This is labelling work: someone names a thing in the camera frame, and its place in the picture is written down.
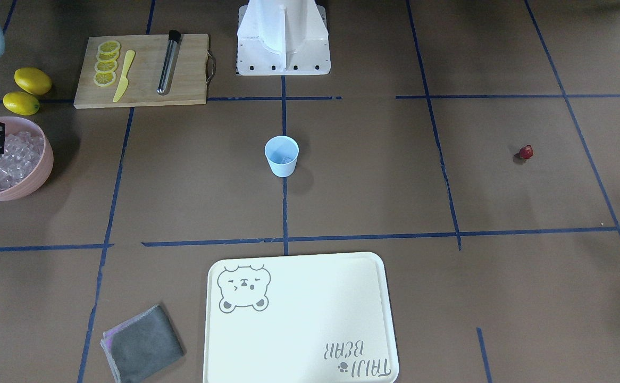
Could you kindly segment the yellow plastic knife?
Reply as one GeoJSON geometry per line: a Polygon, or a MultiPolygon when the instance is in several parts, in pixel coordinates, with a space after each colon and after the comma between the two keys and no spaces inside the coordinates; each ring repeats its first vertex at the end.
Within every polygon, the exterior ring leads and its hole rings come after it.
{"type": "Polygon", "coordinates": [[[125,52],[125,56],[123,59],[123,66],[121,68],[121,75],[118,79],[118,86],[116,87],[115,94],[113,95],[112,102],[116,103],[120,101],[121,97],[125,94],[126,90],[129,86],[128,73],[133,63],[133,59],[135,59],[136,51],[127,50],[125,52]]]}

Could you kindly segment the cream bear tray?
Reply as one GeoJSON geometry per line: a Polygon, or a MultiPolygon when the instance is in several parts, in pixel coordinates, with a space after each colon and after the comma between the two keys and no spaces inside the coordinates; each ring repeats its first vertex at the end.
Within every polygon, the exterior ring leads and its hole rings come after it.
{"type": "Polygon", "coordinates": [[[204,382],[395,382],[399,373],[386,270],[375,253],[210,267],[204,382]]]}

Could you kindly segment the black steel tube tool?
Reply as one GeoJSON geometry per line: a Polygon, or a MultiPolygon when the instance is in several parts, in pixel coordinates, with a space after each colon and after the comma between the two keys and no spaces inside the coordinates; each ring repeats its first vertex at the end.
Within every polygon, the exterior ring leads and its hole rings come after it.
{"type": "Polygon", "coordinates": [[[167,46],[164,62],[162,65],[162,71],[160,73],[159,83],[156,89],[157,94],[159,95],[167,95],[171,88],[171,81],[174,73],[174,66],[177,60],[181,37],[181,32],[174,29],[170,30],[169,34],[167,35],[167,46]]]}

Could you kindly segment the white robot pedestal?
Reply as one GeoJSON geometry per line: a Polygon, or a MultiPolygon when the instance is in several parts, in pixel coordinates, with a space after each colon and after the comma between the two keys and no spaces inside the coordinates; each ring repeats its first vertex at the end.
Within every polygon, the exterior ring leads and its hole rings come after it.
{"type": "Polygon", "coordinates": [[[239,8],[237,39],[237,75],[330,73],[326,12],[315,1],[249,1],[239,8]]]}

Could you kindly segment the yellow lemon near bowl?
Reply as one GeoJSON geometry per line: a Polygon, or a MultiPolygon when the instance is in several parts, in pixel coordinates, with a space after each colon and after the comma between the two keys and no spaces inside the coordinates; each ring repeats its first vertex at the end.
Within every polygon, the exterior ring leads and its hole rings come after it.
{"type": "Polygon", "coordinates": [[[14,114],[31,116],[40,111],[40,101],[32,94],[14,91],[2,97],[2,104],[14,114]]]}

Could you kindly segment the lemon slices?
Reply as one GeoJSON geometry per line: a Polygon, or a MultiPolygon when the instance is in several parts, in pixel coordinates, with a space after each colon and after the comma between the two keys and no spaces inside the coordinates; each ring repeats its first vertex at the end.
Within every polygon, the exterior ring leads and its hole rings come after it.
{"type": "Polygon", "coordinates": [[[97,46],[93,77],[96,86],[108,87],[116,81],[120,50],[121,43],[117,40],[106,40],[97,46]]]}

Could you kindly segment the red strawberry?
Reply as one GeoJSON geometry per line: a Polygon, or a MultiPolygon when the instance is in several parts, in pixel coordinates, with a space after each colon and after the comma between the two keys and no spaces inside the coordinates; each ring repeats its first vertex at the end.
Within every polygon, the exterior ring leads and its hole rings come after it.
{"type": "Polygon", "coordinates": [[[517,157],[519,157],[523,161],[527,161],[534,156],[534,149],[532,145],[523,146],[517,153],[517,157]]]}

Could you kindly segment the grey folded cloth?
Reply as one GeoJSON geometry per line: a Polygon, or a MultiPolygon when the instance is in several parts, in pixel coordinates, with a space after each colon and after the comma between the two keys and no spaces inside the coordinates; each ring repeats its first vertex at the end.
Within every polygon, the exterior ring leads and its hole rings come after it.
{"type": "Polygon", "coordinates": [[[115,382],[143,382],[185,354],[160,304],[104,332],[99,344],[115,382]]]}

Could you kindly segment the pink bowl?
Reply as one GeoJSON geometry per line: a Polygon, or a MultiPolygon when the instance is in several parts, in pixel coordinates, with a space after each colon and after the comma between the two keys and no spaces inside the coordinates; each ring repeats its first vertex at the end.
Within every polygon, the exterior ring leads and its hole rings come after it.
{"type": "Polygon", "coordinates": [[[52,173],[53,150],[47,136],[41,126],[25,118],[14,116],[0,117],[0,123],[6,124],[6,136],[17,134],[21,131],[29,131],[36,136],[42,136],[45,141],[44,153],[36,165],[35,169],[22,182],[13,187],[0,192],[0,201],[13,201],[14,199],[24,198],[45,184],[52,173]]]}

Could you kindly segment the light blue plastic cup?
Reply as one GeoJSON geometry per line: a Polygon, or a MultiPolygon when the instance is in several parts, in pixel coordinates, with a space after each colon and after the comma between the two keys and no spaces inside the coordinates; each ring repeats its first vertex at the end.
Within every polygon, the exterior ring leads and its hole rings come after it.
{"type": "Polygon", "coordinates": [[[265,158],[274,175],[285,178],[293,174],[299,156],[298,143],[289,136],[276,136],[267,141],[264,148],[265,158]],[[291,163],[280,164],[283,156],[294,157],[291,163]]]}

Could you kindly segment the clear ice cubes pile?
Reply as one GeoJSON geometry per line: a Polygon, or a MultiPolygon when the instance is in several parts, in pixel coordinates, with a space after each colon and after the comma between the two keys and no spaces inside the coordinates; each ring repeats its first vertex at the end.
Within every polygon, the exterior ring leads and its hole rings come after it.
{"type": "Polygon", "coordinates": [[[42,136],[29,131],[9,134],[0,154],[0,192],[22,182],[33,172],[45,149],[42,136]]]}

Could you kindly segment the wooden cutting board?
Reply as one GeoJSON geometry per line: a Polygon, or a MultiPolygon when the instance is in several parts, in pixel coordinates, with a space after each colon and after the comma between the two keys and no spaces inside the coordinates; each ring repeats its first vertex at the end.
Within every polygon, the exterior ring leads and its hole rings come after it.
{"type": "Polygon", "coordinates": [[[167,35],[99,36],[87,39],[82,59],[80,78],[74,98],[75,109],[101,109],[101,107],[188,106],[206,103],[206,66],[210,60],[208,34],[183,34],[173,64],[173,73],[166,95],[157,92],[160,83],[167,35]],[[116,61],[116,74],[120,75],[125,52],[135,51],[129,73],[129,86],[119,101],[113,101],[118,83],[108,87],[94,84],[98,45],[108,40],[121,44],[116,61]]]}

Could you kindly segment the yellow lemon far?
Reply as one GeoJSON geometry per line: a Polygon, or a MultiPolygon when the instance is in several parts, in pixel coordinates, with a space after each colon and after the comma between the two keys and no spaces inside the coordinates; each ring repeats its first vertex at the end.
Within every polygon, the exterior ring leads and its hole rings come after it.
{"type": "Polygon", "coordinates": [[[28,94],[42,96],[52,90],[52,79],[35,67],[18,68],[14,71],[14,82],[28,94]]]}

